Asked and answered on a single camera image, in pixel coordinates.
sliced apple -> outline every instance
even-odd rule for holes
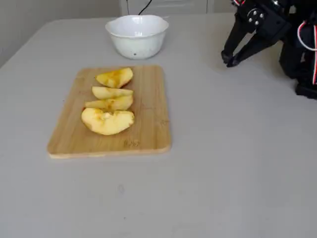
[[[122,68],[116,71],[100,74],[96,77],[96,80],[109,88],[121,88],[123,85],[130,82],[132,77],[132,69]]]
[[[114,135],[134,123],[134,114],[128,111],[104,113],[101,109],[86,108],[81,119],[89,130],[101,135]]]
[[[119,98],[111,98],[106,100],[98,100],[86,102],[86,108],[99,108],[106,111],[127,110],[133,103],[133,96],[123,96]]]
[[[100,100],[130,96],[133,94],[132,90],[106,87],[92,87],[92,91],[95,97]]]

wooden cutting board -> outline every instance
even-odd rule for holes
[[[52,158],[160,153],[170,148],[164,77],[159,66],[131,67],[134,76],[123,87],[134,91],[129,110],[135,115],[135,123],[129,129],[105,136],[91,132],[82,123],[84,102],[97,100],[91,87],[101,86],[94,77],[119,68],[85,68],[77,74],[48,143]]]

white wall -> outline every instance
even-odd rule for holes
[[[230,0],[208,0],[208,13],[234,12],[236,9]]]
[[[0,0],[0,67],[47,22],[117,15],[118,0]]]

bowl rim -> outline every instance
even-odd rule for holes
[[[148,17],[148,16],[154,16],[154,17],[160,18],[160,19],[166,24],[166,26],[165,26],[162,30],[160,30],[160,31],[158,31],[158,32],[156,32],[156,33],[153,33],[153,34],[146,35],[146,36],[126,36],[126,35],[119,35],[119,34],[115,34],[115,33],[111,32],[110,29],[109,29],[110,24],[113,23],[113,22],[115,22],[115,21],[122,20],[122,19],[124,19],[124,18]],[[112,21],[107,22],[107,24],[105,25],[105,28],[106,28],[106,30],[109,32],[109,34],[111,34],[111,35],[113,35],[113,36],[116,36],[116,37],[129,38],[129,39],[139,39],[139,38],[146,38],[146,37],[156,36],[156,35],[158,35],[158,34],[161,34],[161,33],[165,32],[165,31],[169,28],[169,23],[168,23],[167,21],[165,21],[162,17],[156,16],[156,15],[126,15],[126,16],[121,16],[121,17],[118,17],[118,18],[116,18],[116,19],[114,19],[114,20],[112,20]]]

white cabinet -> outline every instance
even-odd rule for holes
[[[138,14],[149,0],[120,0],[123,15]],[[153,0],[142,14],[155,14],[160,16],[171,14],[206,14],[208,0]]]

